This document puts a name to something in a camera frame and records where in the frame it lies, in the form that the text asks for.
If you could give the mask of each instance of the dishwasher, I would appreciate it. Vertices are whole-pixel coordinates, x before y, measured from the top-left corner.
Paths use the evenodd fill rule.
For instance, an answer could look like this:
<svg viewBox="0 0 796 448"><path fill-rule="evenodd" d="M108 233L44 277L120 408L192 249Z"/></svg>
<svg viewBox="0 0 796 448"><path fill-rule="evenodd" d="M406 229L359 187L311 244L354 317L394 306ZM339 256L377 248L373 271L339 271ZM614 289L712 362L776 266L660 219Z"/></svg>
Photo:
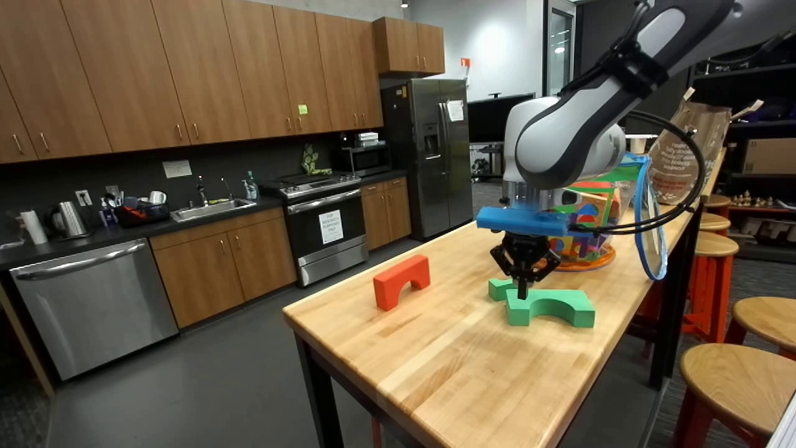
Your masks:
<svg viewBox="0 0 796 448"><path fill-rule="evenodd" d="M180 331L146 239L10 274L63 381Z"/></svg>

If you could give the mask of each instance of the green puzzle piece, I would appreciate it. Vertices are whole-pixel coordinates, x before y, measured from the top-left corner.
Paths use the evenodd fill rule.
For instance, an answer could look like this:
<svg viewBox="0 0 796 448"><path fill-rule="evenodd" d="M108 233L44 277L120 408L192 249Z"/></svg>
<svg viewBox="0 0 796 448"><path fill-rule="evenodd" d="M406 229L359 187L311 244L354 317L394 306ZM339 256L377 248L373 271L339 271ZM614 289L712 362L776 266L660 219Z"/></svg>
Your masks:
<svg viewBox="0 0 796 448"><path fill-rule="evenodd" d="M556 317L576 330L595 326L595 306L581 289L527 289L527 299L518 299L510 279L491 279L491 299L506 301L510 326L527 326L536 317Z"/></svg>

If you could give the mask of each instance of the microwave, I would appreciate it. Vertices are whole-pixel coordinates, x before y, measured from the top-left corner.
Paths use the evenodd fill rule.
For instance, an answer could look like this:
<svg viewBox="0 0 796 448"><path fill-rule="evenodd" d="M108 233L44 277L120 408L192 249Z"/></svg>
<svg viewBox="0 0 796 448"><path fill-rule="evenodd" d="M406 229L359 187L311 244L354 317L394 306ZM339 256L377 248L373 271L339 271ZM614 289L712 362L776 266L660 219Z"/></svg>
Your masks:
<svg viewBox="0 0 796 448"><path fill-rule="evenodd" d="M337 157L337 170L372 178L394 170L391 148L383 142L365 148L341 148Z"/></svg>

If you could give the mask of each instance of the lower cabinet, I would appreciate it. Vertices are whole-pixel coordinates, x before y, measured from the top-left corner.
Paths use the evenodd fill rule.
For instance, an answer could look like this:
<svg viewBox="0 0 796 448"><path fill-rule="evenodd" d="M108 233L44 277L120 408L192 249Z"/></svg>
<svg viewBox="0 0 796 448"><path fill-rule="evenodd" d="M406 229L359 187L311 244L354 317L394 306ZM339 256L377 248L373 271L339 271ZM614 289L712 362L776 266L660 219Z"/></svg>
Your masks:
<svg viewBox="0 0 796 448"><path fill-rule="evenodd" d="M379 249L409 236L411 219L406 178L364 187L364 215L369 249Z"/></svg>
<svg viewBox="0 0 796 448"><path fill-rule="evenodd" d="M296 282L282 209L153 236L153 249L181 330Z"/></svg>

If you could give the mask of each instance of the stove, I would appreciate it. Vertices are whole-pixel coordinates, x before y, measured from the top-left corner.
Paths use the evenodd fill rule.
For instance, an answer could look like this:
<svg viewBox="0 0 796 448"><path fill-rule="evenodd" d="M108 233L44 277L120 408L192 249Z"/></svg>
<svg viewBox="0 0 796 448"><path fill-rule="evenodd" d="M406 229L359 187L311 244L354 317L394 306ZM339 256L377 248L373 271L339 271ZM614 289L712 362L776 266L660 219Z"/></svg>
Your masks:
<svg viewBox="0 0 796 448"><path fill-rule="evenodd" d="M369 259L359 185L357 175L288 175L266 185L270 195L285 200L304 287Z"/></svg>
<svg viewBox="0 0 796 448"><path fill-rule="evenodd" d="M352 189L359 185L360 185L359 175L287 175L266 185L266 189L276 192L287 203L299 203L318 195Z"/></svg>

